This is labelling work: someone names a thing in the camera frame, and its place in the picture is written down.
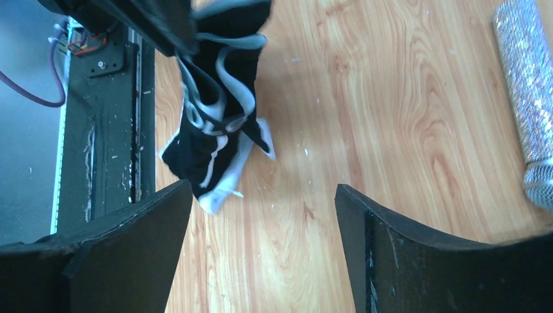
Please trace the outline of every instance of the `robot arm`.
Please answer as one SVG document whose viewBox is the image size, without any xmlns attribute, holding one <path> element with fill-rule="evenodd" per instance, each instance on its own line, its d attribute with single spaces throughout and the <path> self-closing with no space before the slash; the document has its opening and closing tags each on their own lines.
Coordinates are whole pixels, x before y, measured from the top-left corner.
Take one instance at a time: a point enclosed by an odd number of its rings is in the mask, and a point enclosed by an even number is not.
<svg viewBox="0 0 553 313">
<path fill-rule="evenodd" d="M 71 16 L 91 33 L 121 22 L 165 56 L 197 50 L 190 0 L 38 0 L 49 11 Z"/>
</svg>

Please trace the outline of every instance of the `blue-gray surface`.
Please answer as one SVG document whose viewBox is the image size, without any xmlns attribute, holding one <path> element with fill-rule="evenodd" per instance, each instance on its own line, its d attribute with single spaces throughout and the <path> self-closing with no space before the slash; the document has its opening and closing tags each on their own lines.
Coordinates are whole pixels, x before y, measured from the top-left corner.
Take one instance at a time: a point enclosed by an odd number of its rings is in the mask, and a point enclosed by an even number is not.
<svg viewBox="0 0 553 313">
<path fill-rule="evenodd" d="M 47 39 L 58 20 L 37 0 L 2 0 L 0 6 L 0 70 L 50 101 L 59 95 Z M 0 245 L 50 233 L 59 116 L 60 109 L 39 106 L 0 83 Z"/>
</svg>

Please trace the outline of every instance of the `black cloth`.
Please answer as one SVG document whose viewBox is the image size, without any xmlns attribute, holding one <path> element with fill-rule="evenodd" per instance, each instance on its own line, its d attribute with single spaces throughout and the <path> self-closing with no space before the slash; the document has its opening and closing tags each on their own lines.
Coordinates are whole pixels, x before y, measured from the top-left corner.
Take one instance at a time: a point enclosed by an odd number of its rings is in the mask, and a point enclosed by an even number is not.
<svg viewBox="0 0 553 313">
<path fill-rule="evenodd" d="M 181 126 L 162 152 L 194 196 L 216 213 L 241 175 L 252 141 L 275 158 L 267 123 L 257 118 L 254 82 L 270 0 L 219 0 L 194 13 L 199 53 L 180 57 Z"/>
</svg>

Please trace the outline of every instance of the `wood surface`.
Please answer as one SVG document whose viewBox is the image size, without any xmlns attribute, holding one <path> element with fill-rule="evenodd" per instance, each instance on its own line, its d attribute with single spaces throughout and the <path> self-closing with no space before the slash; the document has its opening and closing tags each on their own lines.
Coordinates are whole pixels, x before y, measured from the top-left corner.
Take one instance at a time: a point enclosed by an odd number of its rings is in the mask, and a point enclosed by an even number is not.
<svg viewBox="0 0 553 313">
<path fill-rule="evenodd" d="M 275 0 L 254 149 L 217 216 L 194 204 L 168 312 L 353 312 L 336 222 L 347 183 L 433 228 L 488 243 L 548 230 L 525 170 L 491 25 L 501 0 Z M 553 2 L 539 1 L 549 35 Z M 180 74 L 156 58 L 157 149 Z M 157 187 L 175 181 L 157 164 Z"/>
</svg>

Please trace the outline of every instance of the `textured silver object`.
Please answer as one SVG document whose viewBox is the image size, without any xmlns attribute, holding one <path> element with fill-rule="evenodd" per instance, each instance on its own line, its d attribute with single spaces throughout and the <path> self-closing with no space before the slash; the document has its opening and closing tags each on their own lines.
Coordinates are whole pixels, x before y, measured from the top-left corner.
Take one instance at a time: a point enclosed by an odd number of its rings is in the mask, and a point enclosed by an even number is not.
<svg viewBox="0 0 553 313">
<path fill-rule="evenodd" d="M 494 30 L 524 160 L 524 191 L 553 210 L 553 61 L 535 0 L 510 0 L 494 13 Z"/>
</svg>

